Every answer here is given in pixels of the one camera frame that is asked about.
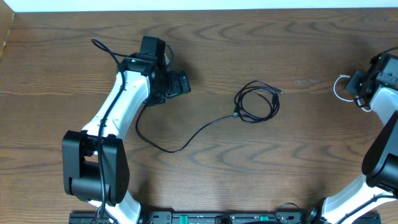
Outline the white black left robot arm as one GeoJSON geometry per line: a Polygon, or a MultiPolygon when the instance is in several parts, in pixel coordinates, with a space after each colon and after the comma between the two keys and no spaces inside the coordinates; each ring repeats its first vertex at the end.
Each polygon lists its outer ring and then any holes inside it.
{"type": "Polygon", "coordinates": [[[124,139],[141,104],[154,106],[188,93],[185,71],[169,70],[161,58],[126,57],[116,82],[95,117],[81,131],[62,139],[65,192],[97,208],[90,223],[137,223],[141,205],[128,192],[129,167],[124,139]]]}

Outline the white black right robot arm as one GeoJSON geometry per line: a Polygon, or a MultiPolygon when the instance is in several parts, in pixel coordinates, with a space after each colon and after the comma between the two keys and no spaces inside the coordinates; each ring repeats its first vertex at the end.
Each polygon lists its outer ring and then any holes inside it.
{"type": "Polygon", "coordinates": [[[397,200],[397,90],[383,84],[371,97],[370,108],[384,127],[367,151],[362,174],[314,209],[311,223],[354,223],[372,209],[397,200]]]}

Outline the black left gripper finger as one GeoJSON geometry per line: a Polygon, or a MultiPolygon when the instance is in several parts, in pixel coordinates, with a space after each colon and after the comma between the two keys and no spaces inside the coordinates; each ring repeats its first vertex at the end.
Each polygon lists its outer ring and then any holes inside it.
{"type": "Polygon", "coordinates": [[[167,98],[174,98],[183,93],[183,77],[178,72],[169,72],[170,89],[167,98]]]}
{"type": "Polygon", "coordinates": [[[188,93],[191,91],[190,83],[185,70],[179,71],[178,81],[180,86],[180,93],[188,93]]]}

